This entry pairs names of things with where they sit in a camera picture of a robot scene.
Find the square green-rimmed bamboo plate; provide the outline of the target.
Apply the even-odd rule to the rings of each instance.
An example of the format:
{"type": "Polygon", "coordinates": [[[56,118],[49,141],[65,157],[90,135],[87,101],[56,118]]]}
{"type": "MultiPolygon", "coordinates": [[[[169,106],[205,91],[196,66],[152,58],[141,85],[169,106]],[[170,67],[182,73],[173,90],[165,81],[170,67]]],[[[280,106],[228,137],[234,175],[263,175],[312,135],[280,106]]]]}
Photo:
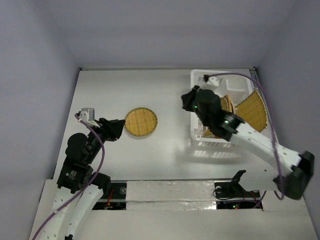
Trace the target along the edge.
{"type": "Polygon", "coordinates": [[[262,132],[268,126],[268,114],[265,103],[257,88],[235,106],[236,114],[257,132],[262,132]]]}

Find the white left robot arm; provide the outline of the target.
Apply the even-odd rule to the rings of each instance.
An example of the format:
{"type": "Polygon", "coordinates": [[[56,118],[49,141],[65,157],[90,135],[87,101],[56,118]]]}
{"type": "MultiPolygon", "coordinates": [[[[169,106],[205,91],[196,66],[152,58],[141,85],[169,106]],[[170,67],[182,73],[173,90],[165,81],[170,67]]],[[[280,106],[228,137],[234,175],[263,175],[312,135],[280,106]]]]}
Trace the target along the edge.
{"type": "Polygon", "coordinates": [[[125,120],[95,120],[84,114],[82,111],[75,117],[90,132],[69,137],[51,213],[34,234],[34,240],[76,240],[97,201],[110,194],[111,178],[93,170],[91,164],[99,152],[105,156],[105,142],[121,137],[125,120]]]}

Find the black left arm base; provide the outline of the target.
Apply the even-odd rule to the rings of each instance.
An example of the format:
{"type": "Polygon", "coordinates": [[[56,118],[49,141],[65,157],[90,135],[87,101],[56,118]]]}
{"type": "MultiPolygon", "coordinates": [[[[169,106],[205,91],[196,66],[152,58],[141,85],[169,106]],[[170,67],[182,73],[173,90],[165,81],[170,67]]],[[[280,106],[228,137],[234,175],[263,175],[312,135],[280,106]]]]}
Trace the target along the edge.
{"type": "Polygon", "coordinates": [[[94,205],[93,210],[126,210],[127,182],[112,181],[110,190],[94,205]]]}

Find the round green-rimmed bamboo plate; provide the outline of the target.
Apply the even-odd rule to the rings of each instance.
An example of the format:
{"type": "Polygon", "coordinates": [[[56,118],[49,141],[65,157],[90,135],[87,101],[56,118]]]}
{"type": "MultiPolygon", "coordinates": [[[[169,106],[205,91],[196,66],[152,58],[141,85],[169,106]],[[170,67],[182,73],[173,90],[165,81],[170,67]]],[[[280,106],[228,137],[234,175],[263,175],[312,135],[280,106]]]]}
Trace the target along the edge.
{"type": "Polygon", "coordinates": [[[146,137],[152,134],[157,125],[157,115],[146,107],[134,108],[125,116],[124,128],[135,137],[146,137]]]}

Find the fan-shaped green bamboo plate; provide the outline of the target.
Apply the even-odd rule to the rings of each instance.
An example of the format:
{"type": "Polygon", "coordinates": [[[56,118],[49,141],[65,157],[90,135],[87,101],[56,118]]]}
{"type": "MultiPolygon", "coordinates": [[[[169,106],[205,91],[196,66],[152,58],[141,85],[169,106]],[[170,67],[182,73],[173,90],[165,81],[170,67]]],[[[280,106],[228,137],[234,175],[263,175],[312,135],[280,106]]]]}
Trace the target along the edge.
{"type": "Polygon", "coordinates": [[[220,137],[213,134],[208,127],[204,127],[202,136],[204,138],[220,139],[220,137]]]}

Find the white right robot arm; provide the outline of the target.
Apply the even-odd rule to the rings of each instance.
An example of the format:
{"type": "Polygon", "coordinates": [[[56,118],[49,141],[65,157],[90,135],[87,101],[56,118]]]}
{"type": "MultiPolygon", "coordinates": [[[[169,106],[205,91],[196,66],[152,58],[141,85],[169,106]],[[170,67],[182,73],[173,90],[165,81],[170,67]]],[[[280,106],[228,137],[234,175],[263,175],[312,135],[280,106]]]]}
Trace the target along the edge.
{"type": "Polygon", "coordinates": [[[315,156],[297,152],[271,140],[240,116],[223,110],[220,97],[198,85],[181,96],[182,108],[195,113],[215,136],[256,155],[278,171],[273,179],[277,189],[292,200],[300,200],[314,175],[315,156]]]}

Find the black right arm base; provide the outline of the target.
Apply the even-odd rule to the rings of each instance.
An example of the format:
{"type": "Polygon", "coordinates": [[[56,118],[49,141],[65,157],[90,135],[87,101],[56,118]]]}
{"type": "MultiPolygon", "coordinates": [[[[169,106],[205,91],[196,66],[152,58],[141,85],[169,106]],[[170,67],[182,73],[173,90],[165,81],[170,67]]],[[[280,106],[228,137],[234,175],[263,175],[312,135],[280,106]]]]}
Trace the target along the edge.
{"type": "Polygon", "coordinates": [[[240,180],[246,170],[239,170],[231,180],[215,181],[213,197],[218,210],[263,210],[262,196],[258,190],[246,191],[240,180]]]}

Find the rounded square orange woven plate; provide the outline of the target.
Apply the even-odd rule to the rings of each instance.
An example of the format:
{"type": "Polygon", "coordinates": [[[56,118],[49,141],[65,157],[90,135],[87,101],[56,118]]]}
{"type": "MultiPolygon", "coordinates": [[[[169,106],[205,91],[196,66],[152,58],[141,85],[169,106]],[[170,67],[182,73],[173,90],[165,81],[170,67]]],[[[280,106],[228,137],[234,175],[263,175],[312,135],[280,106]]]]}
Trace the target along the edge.
{"type": "Polygon", "coordinates": [[[222,110],[233,113],[233,114],[236,113],[236,108],[233,104],[231,97],[228,94],[220,98],[220,104],[221,104],[222,110]]]}

